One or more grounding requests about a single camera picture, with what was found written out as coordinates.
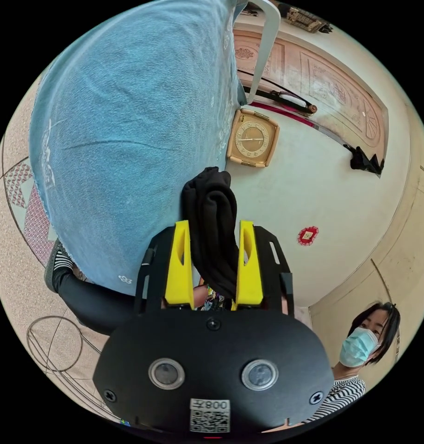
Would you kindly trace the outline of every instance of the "black and white striped shirt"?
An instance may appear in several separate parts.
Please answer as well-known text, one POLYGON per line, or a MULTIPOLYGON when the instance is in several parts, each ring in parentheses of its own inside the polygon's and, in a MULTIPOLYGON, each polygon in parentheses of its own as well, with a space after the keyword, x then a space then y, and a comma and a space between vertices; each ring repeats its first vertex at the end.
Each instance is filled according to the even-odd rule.
POLYGON ((324 416, 330 415, 331 413, 346 407, 350 403, 359 399, 365 393, 365 389, 365 381, 358 376, 334 381, 334 384, 328 396, 322 402, 322 405, 313 416, 306 421, 303 421, 303 424, 323 418, 324 416))

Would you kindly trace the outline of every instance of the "clock face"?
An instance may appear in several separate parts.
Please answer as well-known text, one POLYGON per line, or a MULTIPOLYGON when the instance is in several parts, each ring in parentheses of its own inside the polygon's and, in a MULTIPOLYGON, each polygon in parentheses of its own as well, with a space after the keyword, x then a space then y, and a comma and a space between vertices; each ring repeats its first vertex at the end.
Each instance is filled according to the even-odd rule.
POLYGON ((243 156, 256 159, 268 149, 268 131, 261 123, 244 122, 235 133, 235 145, 243 156))

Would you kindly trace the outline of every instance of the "blue towel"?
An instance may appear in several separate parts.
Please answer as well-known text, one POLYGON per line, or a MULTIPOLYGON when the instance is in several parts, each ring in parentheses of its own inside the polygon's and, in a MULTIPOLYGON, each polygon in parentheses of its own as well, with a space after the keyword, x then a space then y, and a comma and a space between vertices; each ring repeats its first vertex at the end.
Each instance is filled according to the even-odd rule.
POLYGON ((225 167, 245 104, 232 26, 246 2, 160 0, 71 44, 37 93, 30 161, 51 225, 92 282, 135 295, 184 184, 225 167))

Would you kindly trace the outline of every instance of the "gold clock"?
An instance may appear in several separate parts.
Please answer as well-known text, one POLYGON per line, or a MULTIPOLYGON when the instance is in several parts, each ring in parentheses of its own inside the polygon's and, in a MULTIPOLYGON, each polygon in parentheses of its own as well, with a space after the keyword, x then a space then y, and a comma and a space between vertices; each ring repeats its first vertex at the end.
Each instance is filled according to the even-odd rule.
POLYGON ((269 117, 241 108, 235 113, 227 158, 248 167, 267 167, 279 132, 280 127, 269 117))

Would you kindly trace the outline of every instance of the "red decoration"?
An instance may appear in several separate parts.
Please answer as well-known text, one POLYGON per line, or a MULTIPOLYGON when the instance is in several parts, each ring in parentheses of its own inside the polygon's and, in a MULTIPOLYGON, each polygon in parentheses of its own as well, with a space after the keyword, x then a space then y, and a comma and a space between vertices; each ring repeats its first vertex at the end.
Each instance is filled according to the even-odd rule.
POLYGON ((298 237, 297 240, 299 242, 300 245, 303 245, 305 247, 310 246, 315 238, 317 237, 318 234, 318 228, 317 227, 307 227, 307 228, 303 228, 298 237))

